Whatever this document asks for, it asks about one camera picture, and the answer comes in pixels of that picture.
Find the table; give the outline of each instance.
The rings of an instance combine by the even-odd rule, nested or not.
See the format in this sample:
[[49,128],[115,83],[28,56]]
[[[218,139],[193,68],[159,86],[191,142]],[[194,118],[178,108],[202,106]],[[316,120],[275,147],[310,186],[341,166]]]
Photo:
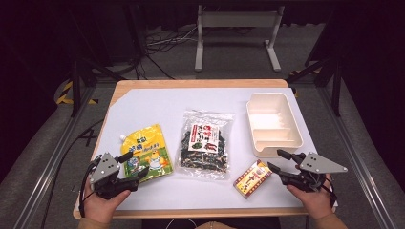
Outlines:
[[[127,128],[126,131],[135,131],[142,125],[146,127],[149,126],[151,121],[156,121],[162,127],[163,135],[166,140],[166,147],[172,158],[172,162],[174,162],[173,158],[177,155],[176,150],[181,137],[182,109],[192,104],[191,99],[187,97],[186,99],[191,101],[191,103],[180,105],[177,108],[173,100],[167,102],[163,101],[162,103],[169,104],[166,107],[173,108],[172,111],[165,110],[163,114],[157,114],[156,109],[150,107],[150,114],[144,115],[143,118],[140,118],[142,114],[138,114],[139,122],[135,118],[135,113],[128,114],[124,111],[124,113],[121,113],[121,109],[133,110],[131,107],[132,105],[130,105],[131,103],[136,104],[136,106],[142,104],[142,99],[146,100],[147,98],[139,97],[140,94],[155,94],[157,98],[161,98],[161,94],[167,95],[166,97],[169,98],[170,94],[173,98],[175,97],[175,94],[178,94],[179,92],[181,92],[182,95],[189,92],[210,92],[213,94],[212,96],[217,97],[215,92],[217,92],[218,89],[220,89],[221,92],[229,94],[229,97],[222,94],[223,98],[220,99],[224,99],[224,104],[233,104],[229,105],[230,107],[236,105],[236,107],[234,107],[236,117],[232,126],[232,134],[230,136],[229,144],[230,151],[235,151],[235,149],[239,150],[235,151],[237,153],[234,155],[229,155],[230,179],[207,182],[206,180],[178,175],[175,171],[171,175],[143,182],[139,186],[139,189],[135,193],[132,193],[131,196],[117,208],[115,212],[116,219],[222,218],[306,214],[301,202],[287,191],[285,186],[282,185],[281,180],[275,174],[257,189],[249,199],[244,199],[232,186],[234,179],[241,175],[242,172],[244,172],[245,169],[257,159],[252,153],[252,147],[249,144],[246,144],[249,141],[236,140],[239,139],[239,135],[249,136],[249,133],[245,131],[238,131],[247,128],[245,126],[247,123],[247,116],[245,116],[245,114],[240,114],[240,112],[245,109],[245,103],[249,99],[249,97],[246,96],[247,94],[251,94],[252,92],[285,92],[291,109],[296,114],[295,118],[297,125],[305,142],[303,147],[299,148],[297,151],[316,152],[304,119],[299,112],[295,97],[291,89],[288,88],[286,81],[282,79],[120,81],[117,83],[117,87],[113,94],[110,108],[103,123],[99,139],[97,140],[93,157],[105,153],[106,150],[119,149],[120,143],[118,141],[114,139],[112,141],[106,140],[114,138],[114,135],[118,137],[117,126],[121,126],[124,129]],[[200,103],[202,108],[206,107],[206,104],[209,103]],[[222,106],[223,104],[220,103],[212,108],[215,107],[216,109],[219,109]],[[117,115],[117,110],[119,110],[118,113],[120,114],[119,121],[128,120],[128,118],[137,121],[126,123],[125,125],[117,125],[113,119],[113,117]],[[164,119],[168,119],[168,116],[171,117],[170,121],[164,121]],[[291,163],[291,161],[282,158],[273,158],[271,162],[277,164],[287,172],[298,172],[293,168],[294,163]],[[188,185],[187,189],[182,187],[178,188],[176,186],[179,184],[183,186],[184,183]],[[209,192],[199,193],[202,189],[208,189]],[[224,194],[220,193],[219,195],[215,195],[215,192],[219,191],[224,191]],[[156,202],[148,199],[151,196],[158,196],[160,201],[164,202],[165,206],[160,207]],[[77,206],[74,208],[74,216],[80,218]]]

